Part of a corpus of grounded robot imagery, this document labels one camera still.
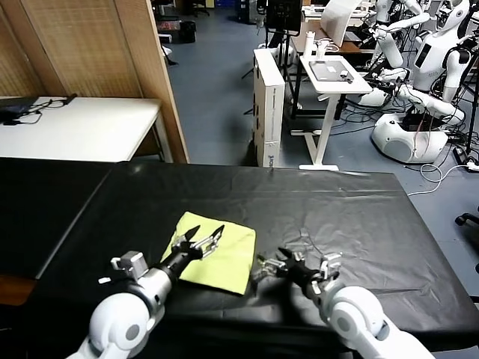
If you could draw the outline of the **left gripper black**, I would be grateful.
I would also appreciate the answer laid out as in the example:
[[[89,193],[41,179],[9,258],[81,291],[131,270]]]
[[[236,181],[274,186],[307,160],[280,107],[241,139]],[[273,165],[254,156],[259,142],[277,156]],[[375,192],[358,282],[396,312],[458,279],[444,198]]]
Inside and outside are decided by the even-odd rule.
[[[179,279],[191,261],[208,257],[219,246],[225,226],[220,225],[208,237],[194,243],[192,239],[200,227],[197,225],[177,236],[171,245],[172,252],[160,263],[160,269],[170,279]]]

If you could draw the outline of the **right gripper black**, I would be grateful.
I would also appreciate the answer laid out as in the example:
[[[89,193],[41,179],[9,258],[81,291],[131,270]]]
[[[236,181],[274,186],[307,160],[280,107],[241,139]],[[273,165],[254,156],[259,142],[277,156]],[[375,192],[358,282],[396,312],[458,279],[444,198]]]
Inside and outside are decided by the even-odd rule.
[[[286,277],[303,292],[307,291],[313,280],[321,278],[319,269],[310,269],[305,265],[303,253],[288,248],[279,247],[277,259],[258,256],[257,264],[255,280],[262,280],[265,277]]]

